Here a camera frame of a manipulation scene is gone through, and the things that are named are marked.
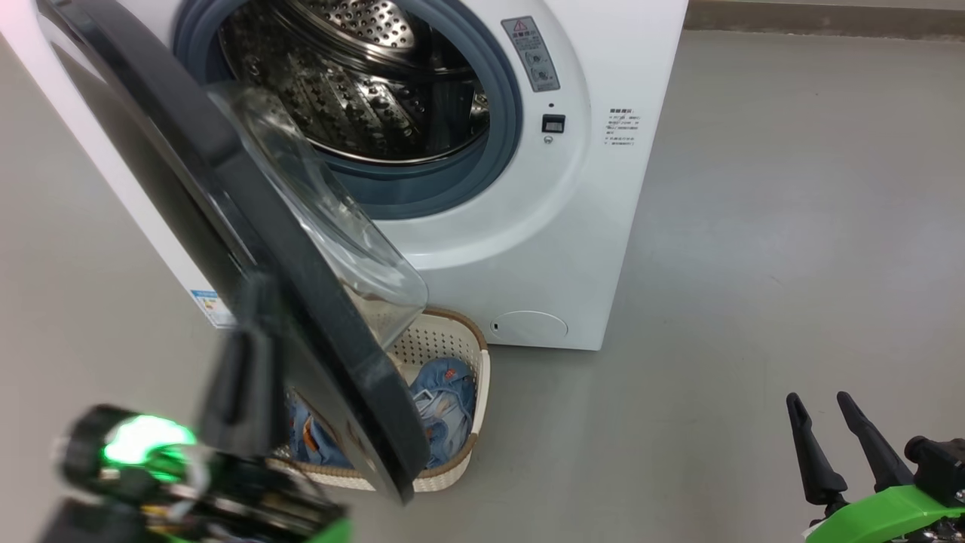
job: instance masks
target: woven basket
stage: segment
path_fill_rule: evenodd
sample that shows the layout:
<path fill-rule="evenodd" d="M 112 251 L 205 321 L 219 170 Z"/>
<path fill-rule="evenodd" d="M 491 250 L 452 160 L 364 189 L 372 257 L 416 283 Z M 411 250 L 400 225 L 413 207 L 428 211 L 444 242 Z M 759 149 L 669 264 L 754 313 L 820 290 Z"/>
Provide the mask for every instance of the woven basket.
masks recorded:
<path fill-rule="evenodd" d="M 441 357 L 456 357 L 466 362 L 476 377 L 476 412 L 466 444 L 446 464 L 423 470 L 412 482 L 416 492 L 435 492 L 452 486 L 469 467 L 473 446 L 483 427 L 489 395 L 489 350 L 483 333 L 466 317 L 446 309 L 427 309 L 399 337 L 389 356 L 407 383 L 412 383 L 426 362 Z M 356 470 L 297 463 L 300 470 L 321 484 L 357 490 L 374 490 Z M 285 469 L 285 463 L 278 463 Z"/>

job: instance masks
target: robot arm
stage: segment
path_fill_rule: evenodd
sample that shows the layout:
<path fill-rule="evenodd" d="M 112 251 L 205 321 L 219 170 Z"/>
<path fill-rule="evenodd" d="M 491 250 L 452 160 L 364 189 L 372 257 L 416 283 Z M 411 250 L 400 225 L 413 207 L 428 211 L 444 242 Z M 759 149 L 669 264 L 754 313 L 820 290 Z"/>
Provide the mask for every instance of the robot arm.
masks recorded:
<path fill-rule="evenodd" d="M 787 397 L 794 448 L 809 503 L 823 505 L 824 518 L 805 532 L 808 543 L 932 543 L 962 541 L 965 532 L 965 447 L 962 440 L 937 443 L 912 439 L 905 456 L 913 475 L 847 392 L 838 404 L 861 442 L 875 494 L 848 503 L 844 478 L 836 473 L 812 433 L 811 417 L 797 394 Z"/>
<path fill-rule="evenodd" d="M 92 500 L 63 500 L 41 543 L 347 541 L 343 507 L 295 464 L 283 470 L 267 462 L 289 436 L 281 311 L 274 281 L 250 275 L 197 437 L 173 421 L 114 406 L 83 415 L 60 469 Z"/>

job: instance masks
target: stainless steel drum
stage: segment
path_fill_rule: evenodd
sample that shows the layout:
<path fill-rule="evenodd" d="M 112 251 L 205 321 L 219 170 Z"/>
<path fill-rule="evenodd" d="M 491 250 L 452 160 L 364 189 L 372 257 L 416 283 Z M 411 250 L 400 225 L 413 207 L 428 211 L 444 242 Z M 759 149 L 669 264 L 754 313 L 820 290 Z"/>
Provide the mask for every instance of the stainless steel drum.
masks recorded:
<path fill-rule="evenodd" d="M 254 0 L 222 25 L 234 76 L 281 99 L 338 157 L 411 165 L 488 127 L 479 80 L 441 34 L 391 2 Z"/>

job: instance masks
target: green 3d-printed part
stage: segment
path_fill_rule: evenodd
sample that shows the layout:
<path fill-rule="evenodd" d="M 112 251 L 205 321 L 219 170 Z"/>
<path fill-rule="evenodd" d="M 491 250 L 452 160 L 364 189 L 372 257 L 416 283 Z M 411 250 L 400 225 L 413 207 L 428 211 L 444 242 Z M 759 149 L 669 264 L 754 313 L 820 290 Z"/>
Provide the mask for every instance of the green 3d-printed part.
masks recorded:
<path fill-rule="evenodd" d="M 351 536 L 352 523 L 348 519 L 340 519 L 305 543 L 348 543 Z"/>
<path fill-rule="evenodd" d="M 894 486 L 842 507 L 807 543 L 882 543 L 961 515 L 965 507 L 945 507 L 913 485 Z"/>

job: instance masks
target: cable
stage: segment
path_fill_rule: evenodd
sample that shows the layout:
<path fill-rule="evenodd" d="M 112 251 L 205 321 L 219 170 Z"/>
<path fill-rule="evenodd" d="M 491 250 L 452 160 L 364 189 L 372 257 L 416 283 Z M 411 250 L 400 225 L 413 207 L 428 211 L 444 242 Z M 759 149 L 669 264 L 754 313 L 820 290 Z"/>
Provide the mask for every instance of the cable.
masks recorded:
<path fill-rule="evenodd" d="M 180 445 L 179 448 L 184 456 L 188 486 L 194 491 L 194 497 L 181 500 L 168 508 L 168 520 L 176 524 L 191 511 L 211 484 L 211 473 L 207 469 L 207 459 L 201 448 L 197 445 Z"/>

